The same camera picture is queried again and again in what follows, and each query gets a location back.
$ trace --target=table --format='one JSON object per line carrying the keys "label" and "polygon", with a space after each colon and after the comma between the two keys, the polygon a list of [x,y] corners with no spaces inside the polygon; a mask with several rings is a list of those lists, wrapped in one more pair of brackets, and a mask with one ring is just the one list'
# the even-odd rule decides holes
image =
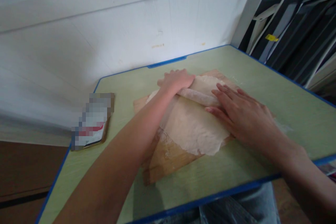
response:
{"label": "table", "polygon": [[[115,93],[107,141],[67,153],[39,223],[53,222],[88,168],[133,117],[133,101],[156,90],[156,80],[164,72],[183,68],[196,75],[218,69],[266,104],[282,130],[301,144],[316,164],[336,158],[336,108],[233,46],[225,45],[100,79],[95,92]],[[143,185],[141,176],[139,171],[118,223],[146,223],[280,177],[265,158],[236,140],[215,156],[203,156],[150,186]]]}

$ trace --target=hand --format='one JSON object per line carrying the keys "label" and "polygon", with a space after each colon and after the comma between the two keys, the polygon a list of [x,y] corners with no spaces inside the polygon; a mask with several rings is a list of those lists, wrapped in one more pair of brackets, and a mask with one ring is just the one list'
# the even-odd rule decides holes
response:
{"label": "hand", "polygon": [[189,75],[186,69],[183,70],[171,70],[170,73],[164,73],[164,79],[157,81],[157,85],[160,86],[160,90],[172,92],[174,95],[182,88],[188,88],[195,75]]}
{"label": "hand", "polygon": [[239,141],[273,161],[276,153],[287,155],[300,147],[279,130],[265,105],[241,89],[235,92],[219,83],[217,88],[212,92],[224,109],[207,107],[206,110],[219,118]]}

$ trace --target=wooden floor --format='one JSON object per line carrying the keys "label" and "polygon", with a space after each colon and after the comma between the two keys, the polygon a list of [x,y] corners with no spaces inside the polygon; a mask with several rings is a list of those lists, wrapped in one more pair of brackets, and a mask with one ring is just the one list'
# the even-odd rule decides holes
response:
{"label": "wooden floor", "polygon": [[35,222],[67,149],[0,141],[0,223]]}

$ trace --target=left hand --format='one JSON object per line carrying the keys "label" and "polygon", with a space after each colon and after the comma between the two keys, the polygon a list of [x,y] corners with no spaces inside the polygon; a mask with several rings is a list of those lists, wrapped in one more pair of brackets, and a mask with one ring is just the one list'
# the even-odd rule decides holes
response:
{"label": "left hand", "polygon": [[196,75],[189,75],[186,69],[183,70],[171,70],[170,73],[164,73],[164,79],[158,80],[158,86],[161,86],[161,90],[169,91],[174,95],[182,88],[188,88]]}

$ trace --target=blue table trim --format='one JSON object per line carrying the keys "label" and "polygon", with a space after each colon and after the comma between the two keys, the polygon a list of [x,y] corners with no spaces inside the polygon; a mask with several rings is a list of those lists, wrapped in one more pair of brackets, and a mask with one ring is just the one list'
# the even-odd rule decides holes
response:
{"label": "blue table trim", "polygon": [[[250,55],[248,55],[247,53],[239,50],[238,48],[232,46],[232,45],[222,45],[222,46],[218,46],[218,47],[214,47],[214,48],[211,48],[211,49],[207,49],[207,50],[204,50],[204,51],[208,51],[208,50],[213,50],[213,49],[216,49],[216,48],[220,48],[220,47],[224,47],[224,46],[231,46],[235,49],[237,49],[238,51],[244,53],[245,55],[249,56],[250,58],[254,59],[255,61],[259,62],[260,64],[262,64],[263,66],[271,69],[273,72],[276,72],[277,74],[281,75],[282,77],[286,78],[287,80],[291,81],[292,83],[294,83],[295,85],[299,86],[300,88],[302,88],[303,90],[307,91],[308,93],[314,95],[316,98],[324,101],[325,103],[329,104],[330,106],[336,108],[336,106],[330,102],[328,102],[327,100],[324,100],[323,98],[321,98],[320,96],[316,95],[315,93],[313,93],[312,91],[308,90],[308,89],[305,89],[303,86],[297,84],[296,82],[292,81],[291,79],[289,79],[287,76],[275,71],[274,69],[270,68],[269,66],[261,63],[260,61],[258,61],[257,59],[251,57]],[[155,68],[155,67],[159,67],[159,66],[162,66],[162,65],[166,65],[166,64],[170,64],[170,63],[173,63],[173,62],[177,62],[177,61],[181,61],[181,60],[184,60],[186,59],[189,55],[193,55],[193,54],[197,54],[197,53],[201,53],[201,52],[204,52],[204,51],[199,51],[199,52],[195,52],[195,53],[192,53],[192,54],[188,54],[186,56],[183,56],[183,57],[178,57],[178,58],[174,58],[174,59],[171,59],[171,60],[167,60],[167,61],[163,61],[163,62],[159,62],[159,63],[156,63],[156,64],[152,64],[152,65],[147,65],[147,66],[143,66],[143,67],[139,67],[139,68],[135,68],[135,69],[140,69],[140,68],[144,68],[144,67],[147,67],[147,68]],[[121,73],[124,73],[124,72],[129,72],[129,71],[133,71],[135,69],[131,69],[131,70],[127,70],[127,71],[123,71],[123,72],[119,72],[119,73],[115,73],[115,74],[112,74],[112,75],[107,75],[107,76],[104,76],[104,77],[101,77],[94,89],[94,93],[96,92],[97,90],[97,87],[101,81],[101,79],[103,78],[106,78],[106,77],[109,77],[109,76],[113,76],[113,75],[117,75],[117,74],[121,74]],[[57,172],[57,175],[55,177],[55,180],[51,186],[51,189],[49,190],[49,193],[43,203],[43,206],[42,206],[42,209],[36,219],[36,224],[39,223],[40,219],[41,219],[41,216],[43,214],[43,211],[46,207],[46,204],[49,200],[49,197],[54,189],[54,186],[55,186],[55,183],[58,179],[58,176],[60,175],[60,172],[63,168],[63,165],[65,163],[65,160],[68,156],[68,153],[70,151],[70,148],[71,148],[71,144],[65,154],[65,157],[63,159],[63,162],[61,164],[61,167],[59,168],[58,172]],[[317,166],[320,166],[320,165],[323,165],[323,164],[326,164],[330,161],[333,161],[336,159],[336,154],[334,155],[331,155],[331,156],[327,156],[327,157],[323,157],[321,159],[318,159],[318,160],[315,160],[313,161],[313,163]],[[213,195],[209,195],[207,197],[204,197],[202,199],[199,199],[199,200],[195,200],[195,201],[192,201],[192,202],[189,202],[189,203],[186,203],[184,205],[180,205],[180,206],[177,206],[175,208],[171,208],[171,209],[168,209],[168,210],[165,210],[165,211],[162,211],[162,212],[159,212],[159,213],[156,213],[154,215],[150,215],[150,216],[147,216],[145,218],[142,218],[142,219],[139,219],[139,220],[135,220],[133,222],[130,222],[130,223],[133,223],[133,224],[142,224],[142,223],[148,223],[148,222],[152,222],[152,221],[155,221],[157,219],[161,219],[161,218],[164,218],[164,217],[167,217],[167,216],[171,216],[171,215],[175,215],[177,213],[182,213],[182,212],[185,212],[185,211],[188,211],[192,208],[195,208],[195,207],[198,207],[200,205],[204,205],[204,204],[207,204],[207,203],[210,203],[212,201],[215,201],[219,198],[222,198],[222,197],[226,197],[226,196],[230,196],[230,195],[233,195],[233,194],[236,194],[236,193],[240,193],[240,192],[243,192],[243,191],[247,191],[247,190],[250,190],[250,189],[253,189],[255,187],[258,187],[260,185],[262,185],[263,183],[266,183],[266,182],[269,182],[269,181],[272,181],[272,180],[275,180],[275,179],[278,179],[280,178],[281,175],[280,174],[274,174],[274,175],[271,175],[271,176],[267,176],[265,178],[262,178],[262,179],[259,179],[259,180],[256,180],[256,181],[252,181],[252,182],[249,182],[249,183],[246,183],[246,184],[243,184],[243,185],[240,185],[240,186],[237,186],[237,187],[234,187],[234,188],[231,188],[229,190],[226,190],[226,191],[222,191],[222,192],[219,192],[219,193],[216,193],[216,194],[213,194]]]}

